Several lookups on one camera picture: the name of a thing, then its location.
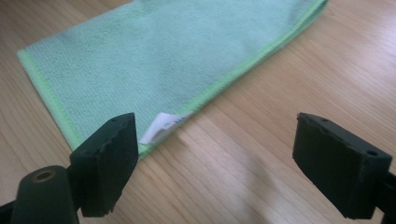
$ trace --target green microfiber towel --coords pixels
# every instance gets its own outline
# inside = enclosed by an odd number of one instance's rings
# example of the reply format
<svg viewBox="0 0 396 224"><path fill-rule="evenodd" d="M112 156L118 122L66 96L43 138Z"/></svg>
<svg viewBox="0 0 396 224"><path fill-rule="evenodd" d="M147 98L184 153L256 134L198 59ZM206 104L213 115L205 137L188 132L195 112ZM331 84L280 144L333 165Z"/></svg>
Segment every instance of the green microfiber towel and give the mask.
<svg viewBox="0 0 396 224"><path fill-rule="evenodd" d="M18 52L72 149L135 112L195 113L311 24L326 0L134 0ZM144 157L158 143L140 144Z"/></svg>

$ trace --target fabric tag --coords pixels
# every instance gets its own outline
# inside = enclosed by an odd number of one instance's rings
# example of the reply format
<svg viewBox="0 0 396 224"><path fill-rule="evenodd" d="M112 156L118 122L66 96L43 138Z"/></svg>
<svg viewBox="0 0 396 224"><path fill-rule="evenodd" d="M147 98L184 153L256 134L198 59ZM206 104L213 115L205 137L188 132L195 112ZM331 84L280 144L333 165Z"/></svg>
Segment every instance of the fabric tag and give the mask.
<svg viewBox="0 0 396 224"><path fill-rule="evenodd" d="M140 139L140 144L156 144L163 140L175 128L181 125L187 118L192 115L188 112L182 115L171 115L160 113L148 127L143 137Z"/></svg>

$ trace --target wooden tabletop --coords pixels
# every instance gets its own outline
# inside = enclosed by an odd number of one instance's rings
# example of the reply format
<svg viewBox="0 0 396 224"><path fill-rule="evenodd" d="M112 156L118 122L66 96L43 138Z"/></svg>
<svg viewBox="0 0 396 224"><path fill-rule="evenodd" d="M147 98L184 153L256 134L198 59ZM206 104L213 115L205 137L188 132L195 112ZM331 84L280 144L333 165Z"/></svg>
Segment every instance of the wooden tabletop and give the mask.
<svg viewBox="0 0 396 224"><path fill-rule="evenodd" d="M25 175L67 166L71 153L16 51L127 2L0 0L0 204L15 199ZM80 221L355 223L292 159L299 112L396 156L394 0L330 1L309 29L139 162L114 213Z"/></svg>

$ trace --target black plastic part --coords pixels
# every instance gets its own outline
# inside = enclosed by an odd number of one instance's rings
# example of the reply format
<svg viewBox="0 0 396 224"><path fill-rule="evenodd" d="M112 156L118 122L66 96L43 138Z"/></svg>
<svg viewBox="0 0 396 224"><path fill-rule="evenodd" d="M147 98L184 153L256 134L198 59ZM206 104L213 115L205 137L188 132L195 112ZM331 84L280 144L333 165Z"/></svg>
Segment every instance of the black plastic part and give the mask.
<svg viewBox="0 0 396 224"><path fill-rule="evenodd" d="M392 157L335 123L298 116L293 158L344 217L371 218Z"/></svg>
<svg viewBox="0 0 396 224"><path fill-rule="evenodd" d="M14 209L14 203L10 202L0 207L0 223L7 224L11 222L12 210Z"/></svg>
<svg viewBox="0 0 396 224"><path fill-rule="evenodd" d="M396 223L396 176L389 173L378 184L376 191L378 192L376 206L385 214L384 223Z"/></svg>
<svg viewBox="0 0 396 224"><path fill-rule="evenodd" d="M70 156L76 210L84 217L112 211L138 161L134 114L106 122Z"/></svg>
<svg viewBox="0 0 396 224"><path fill-rule="evenodd" d="M66 169L49 166L30 173L20 183L11 223L78 223Z"/></svg>

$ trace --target screw hole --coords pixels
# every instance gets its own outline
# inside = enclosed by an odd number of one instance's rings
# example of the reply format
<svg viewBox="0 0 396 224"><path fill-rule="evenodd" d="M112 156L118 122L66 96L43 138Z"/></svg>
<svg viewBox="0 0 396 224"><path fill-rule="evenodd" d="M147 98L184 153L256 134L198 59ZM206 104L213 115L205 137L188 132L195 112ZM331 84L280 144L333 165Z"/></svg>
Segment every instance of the screw hole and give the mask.
<svg viewBox="0 0 396 224"><path fill-rule="evenodd" d="M378 156L378 153L374 151L367 151L367 154L369 154L370 156Z"/></svg>
<svg viewBox="0 0 396 224"><path fill-rule="evenodd" d="M47 170L47 171L38 173L37 175L35 175L33 177L33 182L41 183L41 182L47 181L47 180L53 178L55 176L55 173L56 172L53 170Z"/></svg>

